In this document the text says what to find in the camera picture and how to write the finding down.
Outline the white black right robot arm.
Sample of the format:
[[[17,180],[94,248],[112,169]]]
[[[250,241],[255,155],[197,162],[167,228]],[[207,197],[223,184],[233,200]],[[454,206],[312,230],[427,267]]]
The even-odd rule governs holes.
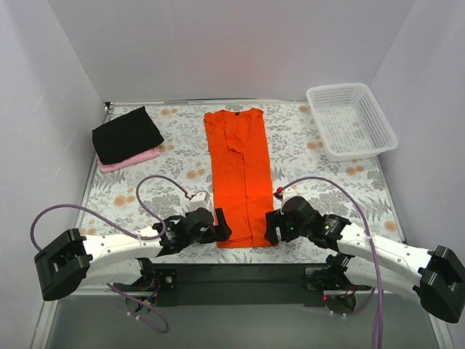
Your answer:
[[[459,322],[464,311],[464,265],[452,249],[441,245],[424,249],[367,236],[346,218],[321,215],[301,196],[287,199],[265,219],[265,238],[271,244],[303,237],[333,251],[325,266],[307,274],[313,289],[381,287],[418,301],[445,322]]]

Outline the orange t shirt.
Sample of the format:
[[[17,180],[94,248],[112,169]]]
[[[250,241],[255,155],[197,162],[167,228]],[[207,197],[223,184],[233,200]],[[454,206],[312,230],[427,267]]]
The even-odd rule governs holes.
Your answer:
[[[274,210],[264,112],[257,108],[206,113],[214,206],[231,230],[224,249],[265,247],[265,214]]]

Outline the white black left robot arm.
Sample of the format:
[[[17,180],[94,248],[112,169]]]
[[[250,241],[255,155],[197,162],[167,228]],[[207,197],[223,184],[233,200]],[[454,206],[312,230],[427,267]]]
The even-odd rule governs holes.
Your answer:
[[[34,257],[41,296],[60,300],[80,287],[98,284],[145,291],[155,281],[150,259],[177,254],[191,244],[224,242],[231,233],[222,209],[210,212],[203,207],[135,232],[85,236],[77,228],[68,229]]]

